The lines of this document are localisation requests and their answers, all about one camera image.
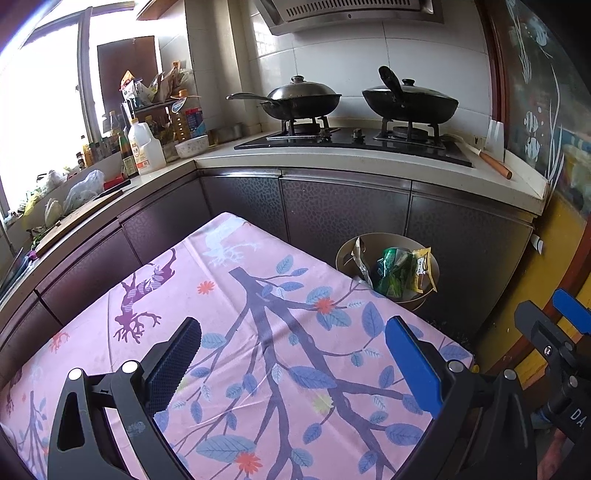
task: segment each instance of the white bottle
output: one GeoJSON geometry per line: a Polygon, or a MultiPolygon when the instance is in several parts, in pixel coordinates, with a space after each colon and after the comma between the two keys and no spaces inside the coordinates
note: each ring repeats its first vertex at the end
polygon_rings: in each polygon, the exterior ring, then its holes
{"type": "Polygon", "coordinates": [[[137,118],[133,118],[127,136],[140,175],[151,173],[166,166],[162,146],[152,135],[148,124],[139,123],[137,118]]]}

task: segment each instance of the pan handle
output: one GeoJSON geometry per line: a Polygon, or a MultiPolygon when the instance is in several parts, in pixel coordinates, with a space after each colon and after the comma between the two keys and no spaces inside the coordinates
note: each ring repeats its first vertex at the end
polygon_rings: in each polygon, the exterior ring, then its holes
{"type": "Polygon", "coordinates": [[[386,65],[379,68],[379,76],[386,87],[394,94],[394,98],[404,104],[404,92],[396,74],[386,65]]]}
{"type": "Polygon", "coordinates": [[[226,100],[260,100],[261,102],[271,102],[275,105],[279,105],[277,100],[273,100],[269,97],[263,97],[262,95],[257,95],[256,93],[246,93],[246,92],[239,92],[233,93],[226,97],[226,100]]]}

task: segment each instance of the gas stove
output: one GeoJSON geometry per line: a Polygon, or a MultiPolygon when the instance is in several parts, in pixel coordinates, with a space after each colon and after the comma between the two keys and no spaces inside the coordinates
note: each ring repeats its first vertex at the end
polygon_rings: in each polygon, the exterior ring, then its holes
{"type": "Polygon", "coordinates": [[[432,158],[456,165],[471,167],[472,163],[453,141],[439,137],[439,126],[430,125],[433,133],[412,124],[388,128],[389,120],[382,121],[381,129],[331,128],[326,117],[320,122],[283,121],[281,131],[237,145],[236,150],[271,147],[333,147],[377,150],[417,157],[432,158]]]}

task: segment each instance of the black wok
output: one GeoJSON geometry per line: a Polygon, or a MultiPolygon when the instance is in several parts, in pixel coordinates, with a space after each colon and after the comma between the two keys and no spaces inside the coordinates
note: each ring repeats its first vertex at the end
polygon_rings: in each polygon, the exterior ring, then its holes
{"type": "Polygon", "coordinates": [[[388,67],[380,67],[383,86],[363,91],[363,98],[379,116],[389,120],[442,124],[456,112],[458,101],[443,93],[414,86],[414,80],[398,78],[388,67]]]}
{"type": "Polygon", "coordinates": [[[298,118],[318,118],[331,113],[339,104],[340,95],[311,95],[275,100],[254,93],[234,93],[228,100],[262,100],[261,107],[278,120],[296,120],[298,118]]]}
{"type": "Polygon", "coordinates": [[[340,95],[323,83],[307,82],[302,75],[291,78],[291,83],[273,90],[263,97],[254,93],[234,93],[228,100],[262,100],[263,110],[278,120],[318,118],[331,113],[339,104],[340,95]]]}

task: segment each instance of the kitchen cabinet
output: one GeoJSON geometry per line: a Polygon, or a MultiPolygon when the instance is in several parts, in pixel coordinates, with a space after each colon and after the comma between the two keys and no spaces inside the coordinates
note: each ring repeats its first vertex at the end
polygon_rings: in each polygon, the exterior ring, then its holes
{"type": "Polygon", "coordinates": [[[0,332],[0,380],[17,370],[61,329],[59,322],[31,293],[0,332]]]}
{"type": "Polygon", "coordinates": [[[406,236],[431,247],[440,269],[437,293],[429,295],[418,314],[452,337],[474,338],[530,238],[531,217],[502,207],[413,183],[406,236]]]}
{"type": "Polygon", "coordinates": [[[280,171],[208,171],[201,178],[212,216],[230,212],[288,241],[280,171]]]}
{"type": "Polygon", "coordinates": [[[117,222],[89,238],[71,256],[81,249],[79,258],[62,262],[66,268],[62,267],[64,271],[57,278],[47,277],[38,287],[41,298],[62,325],[141,266],[117,222]]]}
{"type": "Polygon", "coordinates": [[[341,245],[369,232],[404,234],[410,182],[322,170],[281,178],[290,243],[329,265],[341,245]]]}
{"type": "Polygon", "coordinates": [[[147,202],[135,207],[137,212],[122,222],[125,235],[142,265],[211,220],[197,177],[176,186],[156,200],[153,197],[147,199],[147,202]]]}

